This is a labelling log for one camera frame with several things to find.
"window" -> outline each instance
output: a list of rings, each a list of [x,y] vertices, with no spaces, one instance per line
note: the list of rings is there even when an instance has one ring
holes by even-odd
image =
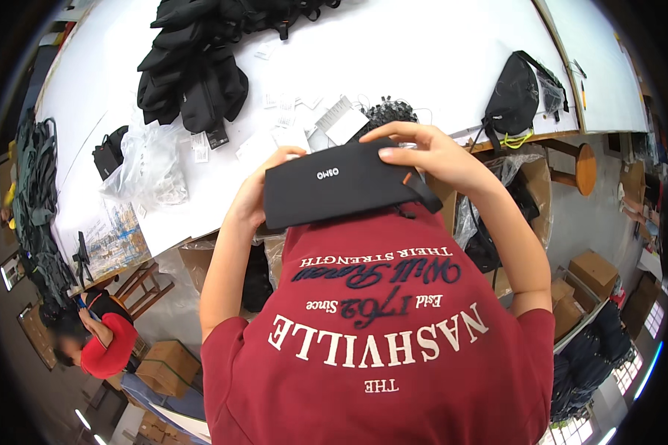
[[[581,445],[592,433],[588,419],[572,418],[549,425],[538,445]]]
[[[620,369],[611,371],[611,374],[616,381],[616,385],[618,385],[619,390],[621,390],[621,395],[626,394],[633,379],[636,378],[636,374],[641,370],[641,365],[643,365],[643,358],[641,357],[641,354],[638,353],[635,346],[633,347],[633,354],[635,357],[632,361],[624,363]]]
[[[653,303],[653,307],[650,309],[650,314],[646,317],[644,325],[648,332],[651,334],[651,337],[655,338],[658,335],[658,328],[660,327],[660,322],[663,321],[663,308],[660,307],[658,301]]]

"hand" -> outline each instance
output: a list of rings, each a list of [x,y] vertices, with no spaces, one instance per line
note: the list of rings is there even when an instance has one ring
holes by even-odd
[[[391,122],[371,130],[362,136],[359,142],[370,142],[384,137],[395,142],[415,142],[417,149],[382,148],[379,150],[379,157],[383,162],[423,169],[461,193],[468,194],[481,189],[493,179],[497,181],[475,156],[432,125]]]
[[[270,159],[260,165],[255,173],[252,173],[248,179],[240,186],[238,194],[235,196],[228,216],[237,218],[249,227],[257,229],[260,224],[265,222],[265,210],[262,207],[262,192],[265,186],[265,170],[284,164],[287,161],[287,155],[304,156],[307,152],[300,147],[279,147],[277,151],[270,156]]]
[[[82,321],[82,323],[84,324],[84,326],[87,329],[89,329],[89,325],[91,324],[91,322],[93,320],[92,316],[89,315],[89,309],[87,309],[86,307],[82,307],[79,310],[79,318]]]

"pen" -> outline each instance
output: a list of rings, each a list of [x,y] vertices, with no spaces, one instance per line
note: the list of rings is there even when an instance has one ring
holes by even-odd
[[[581,102],[584,105],[584,110],[586,110],[586,92],[584,91],[584,81],[581,81]]]

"concrete floor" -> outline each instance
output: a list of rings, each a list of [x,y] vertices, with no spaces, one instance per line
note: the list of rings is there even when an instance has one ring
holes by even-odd
[[[579,136],[563,138],[567,143],[591,144],[596,155],[597,179],[594,191],[583,197],[575,187],[552,183],[551,238],[547,249],[552,273],[558,266],[568,266],[569,260],[591,248],[619,270],[624,289],[632,291],[640,274],[635,266],[641,257],[641,241],[633,239],[635,224],[618,211],[616,189],[621,160],[604,155],[603,136]],[[558,171],[574,173],[574,158],[554,150],[549,151],[549,163]],[[159,274],[163,286],[170,280],[176,286],[154,304],[135,325],[142,338],[149,344],[177,338],[199,356],[201,333],[198,318],[199,294],[192,286],[180,256],[164,252],[156,260],[160,270],[172,274]],[[131,271],[122,274],[125,280]],[[112,292],[119,288],[112,284]],[[142,295],[140,291],[127,301],[132,303]]]

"black backpack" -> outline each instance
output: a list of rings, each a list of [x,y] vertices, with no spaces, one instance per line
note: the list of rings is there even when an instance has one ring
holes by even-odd
[[[566,91],[552,72],[526,52],[513,52],[507,59],[505,67],[502,68],[502,74],[497,80],[490,102],[485,109],[485,117],[482,119],[485,134],[490,138],[496,154],[501,151],[496,131],[505,135],[507,139],[508,135],[519,135],[526,129],[532,129],[532,120],[539,106],[539,90],[537,77],[530,65],[537,69],[541,79],[561,88],[564,94],[563,110],[569,112]],[[553,97],[552,94],[545,92],[545,100],[551,100],[547,99],[547,96]],[[554,113],[554,117],[558,122],[558,111]],[[523,142],[526,138],[515,138],[516,141],[520,139]]]
[[[104,135],[102,144],[94,147],[94,152],[92,152],[94,164],[99,170],[102,181],[106,180],[119,165],[124,163],[124,155],[121,153],[121,139],[127,131],[129,131],[129,126],[124,125],[111,135]]]

